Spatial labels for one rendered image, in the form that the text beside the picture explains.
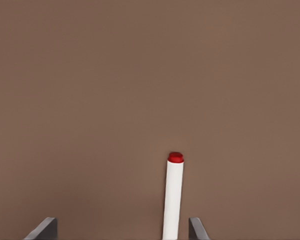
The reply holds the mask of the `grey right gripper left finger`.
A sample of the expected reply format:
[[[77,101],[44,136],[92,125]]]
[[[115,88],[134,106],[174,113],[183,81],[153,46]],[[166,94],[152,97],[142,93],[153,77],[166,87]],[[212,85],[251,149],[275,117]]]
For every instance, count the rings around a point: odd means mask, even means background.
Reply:
[[[23,240],[58,240],[58,219],[45,218]]]

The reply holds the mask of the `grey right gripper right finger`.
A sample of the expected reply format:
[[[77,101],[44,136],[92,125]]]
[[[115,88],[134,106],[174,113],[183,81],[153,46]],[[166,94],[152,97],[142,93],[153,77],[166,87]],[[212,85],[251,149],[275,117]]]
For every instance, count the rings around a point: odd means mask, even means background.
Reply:
[[[211,240],[198,217],[188,219],[188,240]]]

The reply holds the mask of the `white marker with red end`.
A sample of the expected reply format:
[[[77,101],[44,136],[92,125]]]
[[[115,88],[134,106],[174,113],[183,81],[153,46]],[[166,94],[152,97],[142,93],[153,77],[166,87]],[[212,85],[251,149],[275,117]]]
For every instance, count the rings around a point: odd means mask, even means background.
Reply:
[[[162,240],[178,239],[183,171],[183,155],[171,152],[166,166]]]

